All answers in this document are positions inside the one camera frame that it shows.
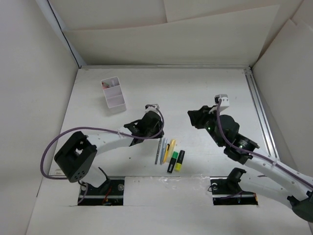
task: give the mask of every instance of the silver pen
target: silver pen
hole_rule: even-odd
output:
[[[155,164],[157,164],[158,155],[159,155],[160,149],[161,149],[161,144],[162,144],[162,138],[160,138],[160,141],[158,142],[158,147],[157,147],[157,152],[156,152],[156,162],[155,162]]]
[[[160,165],[163,164],[164,155],[165,155],[165,151],[166,151],[166,146],[167,146],[167,138],[164,138],[163,139],[163,144],[162,144],[161,156],[160,156]]]

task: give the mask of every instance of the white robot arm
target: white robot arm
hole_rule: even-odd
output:
[[[119,147],[130,147],[146,139],[161,138],[164,135],[163,126],[164,118],[158,105],[147,105],[142,119],[125,124],[119,131],[107,130],[95,135],[75,132],[56,153],[54,160],[71,183],[82,180],[103,193],[110,183],[105,172],[92,165],[96,155]]]
[[[235,168],[222,182],[234,194],[252,191],[291,208],[299,217],[313,222],[313,178],[288,167],[259,149],[257,143],[239,134],[239,124],[220,111],[229,107],[227,95],[215,96],[215,106],[188,111],[192,126],[206,129],[224,154],[242,165],[261,172],[263,177]]]

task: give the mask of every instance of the pen holder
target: pen holder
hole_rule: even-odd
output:
[[[101,86],[110,112],[116,114],[125,111],[125,99],[118,77],[101,80]]]

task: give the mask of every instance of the white table surface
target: white table surface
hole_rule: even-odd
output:
[[[109,113],[100,85],[100,80],[113,76],[120,79],[127,106],[116,115]],[[187,111],[213,105],[216,94],[228,94],[231,106],[224,113],[239,122],[241,134],[265,149],[242,69],[80,69],[62,131],[77,126],[116,129],[142,118],[145,104],[158,103],[165,117],[165,136],[177,140],[176,150],[186,151],[181,172],[171,175],[182,178],[168,178],[167,165],[154,164],[158,140],[107,152],[94,163],[110,176],[129,176],[124,206],[75,206],[78,184],[44,179],[27,234],[310,235],[306,221],[262,196],[258,207],[213,207],[206,193],[208,176],[228,175],[234,167],[247,169],[228,159],[206,131],[190,124]],[[57,150],[66,139],[58,142]],[[55,162],[50,174],[60,174]]]

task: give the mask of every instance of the white wall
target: white wall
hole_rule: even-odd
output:
[[[71,38],[70,41],[88,64],[240,63],[253,65],[259,55],[268,48],[286,20],[292,17],[302,0],[50,0],[50,2],[64,21],[64,30],[70,30],[70,33],[74,34],[74,39]],[[229,17],[226,13],[273,5],[280,5],[277,15],[273,18],[271,18],[271,12],[262,12],[260,19],[257,14],[248,17],[245,12],[242,12],[245,23],[248,26],[253,26],[254,29],[260,24],[265,24],[264,21],[267,22],[267,19],[271,18],[271,22],[267,22],[268,29],[262,33],[262,36],[257,35],[247,27],[242,30],[234,26],[232,28],[236,30],[227,30],[227,32],[233,31],[233,35],[221,35],[223,20]],[[209,17],[212,15],[221,15],[221,17],[218,19]],[[198,25],[195,25],[195,21],[190,20],[199,17],[208,18]],[[231,18],[233,18],[233,23],[236,22],[235,17],[232,16]],[[215,23],[214,28],[210,27],[212,23]],[[182,26],[184,30],[179,32],[179,27]],[[200,29],[201,32],[210,32],[209,35],[216,40],[206,36],[207,40],[202,45],[201,34],[195,31],[200,27],[204,28]],[[170,28],[170,32],[179,36],[166,37],[169,33],[164,32],[164,30],[168,28]],[[78,40],[84,33],[86,38],[82,39],[83,43],[81,44]],[[250,36],[255,35],[254,40],[243,36],[245,33]],[[246,51],[241,49],[241,45],[236,43],[236,40],[232,40],[231,44],[224,41],[225,38],[237,38],[238,35],[242,37],[240,42],[246,44]],[[259,40],[262,40],[261,49],[252,53],[249,45]],[[148,44],[148,48],[157,48],[161,59],[152,60],[151,58],[156,53],[144,48],[146,44]],[[171,51],[178,46],[180,46],[180,54]],[[218,51],[218,56],[214,54],[213,52],[219,47],[227,48],[229,57],[223,56],[222,50]],[[255,43],[252,47],[258,48],[259,43]],[[232,55],[234,48],[240,50],[241,53]]]
[[[36,0],[36,3],[43,12],[47,21],[50,23],[55,34],[59,37],[63,45],[68,49],[70,54],[73,56],[73,59],[75,59],[75,61],[78,63],[79,67],[86,65],[85,61],[77,52],[75,47],[69,41],[67,41],[66,37],[64,37],[62,30],[66,28],[66,25],[60,18],[58,12],[56,12],[53,6],[49,4],[50,2],[48,0]]]
[[[281,161],[313,176],[313,0],[305,0],[253,68]]]
[[[0,32],[0,234],[23,235],[77,66],[35,0],[1,0]]]

